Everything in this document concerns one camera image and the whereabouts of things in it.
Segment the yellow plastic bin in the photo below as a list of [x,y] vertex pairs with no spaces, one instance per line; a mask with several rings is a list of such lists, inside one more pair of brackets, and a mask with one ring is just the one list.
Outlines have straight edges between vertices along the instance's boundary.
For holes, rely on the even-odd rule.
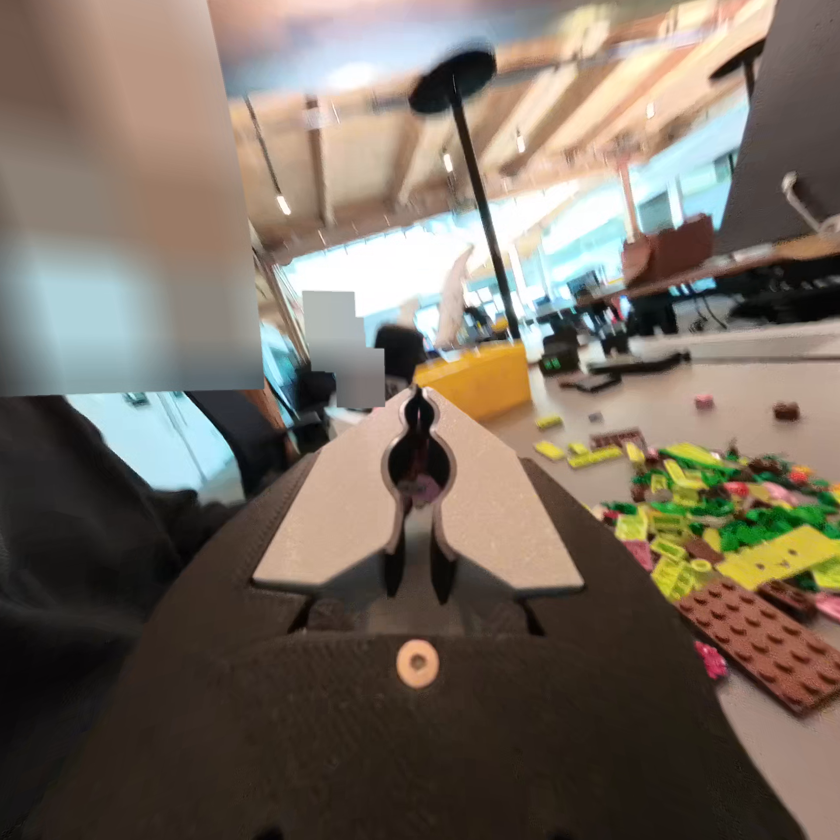
[[416,367],[413,383],[433,389],[477,422],[532,401],[529,361],[521,341],[487,342]]

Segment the white bracket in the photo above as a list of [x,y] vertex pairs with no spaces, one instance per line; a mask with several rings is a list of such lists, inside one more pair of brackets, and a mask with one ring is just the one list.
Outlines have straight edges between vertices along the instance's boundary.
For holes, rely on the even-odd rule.
[[813,231],[815,235],[819,235],[823,238],[838,238],[839,214],[836,213],[831,216],[815,215],[797,191],[797,182],[798,174],[795,171],[788,171],[784,174],[780,184],[780,189],[784,195],[785,201],[791,208],[793,208],[793,210],[799,215],[800,219],[811,231]]

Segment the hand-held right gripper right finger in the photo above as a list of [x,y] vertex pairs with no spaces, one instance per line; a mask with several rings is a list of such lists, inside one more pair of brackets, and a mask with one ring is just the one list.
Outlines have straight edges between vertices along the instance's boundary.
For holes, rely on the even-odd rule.
[[445,604],[457,586],[514,599],[581,592],[584,578],[516,451],[430,387],[430,448],[448,477],[433,503],[432,581]]

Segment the brown box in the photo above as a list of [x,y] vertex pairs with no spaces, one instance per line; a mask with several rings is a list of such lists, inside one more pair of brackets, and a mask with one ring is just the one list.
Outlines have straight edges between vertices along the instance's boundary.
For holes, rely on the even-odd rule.
[[626,241],[622,252],[625,285],[646,284],[699,267],[712,257],[714,237],[712,216],[701,213],[679,227]]

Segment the dark grey panel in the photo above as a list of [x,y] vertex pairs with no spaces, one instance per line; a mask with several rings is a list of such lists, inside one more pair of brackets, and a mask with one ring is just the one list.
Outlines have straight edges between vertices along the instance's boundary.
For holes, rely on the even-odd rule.
[[838,1],[776,4],[716,256],[814,235],[781,191],[792,171],[815,215],[838,214]]

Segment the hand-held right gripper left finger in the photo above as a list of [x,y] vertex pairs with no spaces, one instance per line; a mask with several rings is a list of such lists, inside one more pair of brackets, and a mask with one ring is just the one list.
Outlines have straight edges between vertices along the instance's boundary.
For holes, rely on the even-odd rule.
[[257,564],[262,588],[315,595],[382,553],[393,553],[405,502],[389,470],[406,435],[412,386],[319,450],[308,476]]

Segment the large brown studded plate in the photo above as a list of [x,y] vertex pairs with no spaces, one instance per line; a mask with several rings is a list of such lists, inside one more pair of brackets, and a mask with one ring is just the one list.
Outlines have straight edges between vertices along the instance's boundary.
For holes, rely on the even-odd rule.
[[675,609],[702,641],[795,716],[838,699],[838,650],[760,595],[720,578]]

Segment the black device with green display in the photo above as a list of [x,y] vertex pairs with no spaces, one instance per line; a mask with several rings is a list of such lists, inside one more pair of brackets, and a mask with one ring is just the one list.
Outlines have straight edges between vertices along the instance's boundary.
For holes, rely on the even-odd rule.
[[574,327],[562,327],[542,337],[539,371],[543,377],[568,375],[580,368],[580,345]]

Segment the wooden desk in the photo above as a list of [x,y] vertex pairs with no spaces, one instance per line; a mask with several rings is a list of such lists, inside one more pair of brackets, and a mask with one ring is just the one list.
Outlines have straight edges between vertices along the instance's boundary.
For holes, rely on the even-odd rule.
[[689,286],[704,279],[735,277],[751,270],[792,261],[812,261],[838,256],[838,238],[820,238],[812,234],[773,244],[757,245],[739,252],[716,257],[671,276],[634,282],[628,287],[604,287],[602,293],[585,295],[576,303],[580,308],[611,304],[620,298],[634,300],[666,293],[672,287]]

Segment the white draped object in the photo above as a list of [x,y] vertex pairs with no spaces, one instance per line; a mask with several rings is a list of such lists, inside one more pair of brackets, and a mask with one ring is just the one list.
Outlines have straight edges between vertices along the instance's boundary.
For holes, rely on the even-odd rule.
[[438,303],[438,325],[434,339],[436,350],[451,349],[458,344],[465,314],[468,263],[474,250],[474,245],[468,245],[455,259],[444,280]]

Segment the pile of colourful toy bricks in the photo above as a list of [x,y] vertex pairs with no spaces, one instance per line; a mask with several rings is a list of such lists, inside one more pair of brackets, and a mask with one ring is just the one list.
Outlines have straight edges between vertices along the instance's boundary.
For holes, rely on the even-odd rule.
[[727,578],[802,623],[838,624],[838,483],[777,454],[692,443],[592,449],[540,439],[534,452],[585,469],[624,459],[630,500],[589,507],[675,604]]

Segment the black flat device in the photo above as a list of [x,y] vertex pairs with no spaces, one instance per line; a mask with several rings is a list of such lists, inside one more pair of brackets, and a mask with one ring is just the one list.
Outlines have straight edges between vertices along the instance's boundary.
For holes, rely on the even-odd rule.
[[617,377],[657,375],[672,371],[690,362],[691,354],[687,351],[660,354],[648,358],[625,353],[588,363],[587,372],[590,375],[614,375]]

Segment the person's black zip jacket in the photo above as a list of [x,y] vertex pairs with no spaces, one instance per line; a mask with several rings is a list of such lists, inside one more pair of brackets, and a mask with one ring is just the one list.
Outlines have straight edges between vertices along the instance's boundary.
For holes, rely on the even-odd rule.
[[31,824],[167,592],[167,676],[286,635],[298,595],[247,591],[316,455],[229,506],[157,490],[62,395],[2,398],[2,838]]

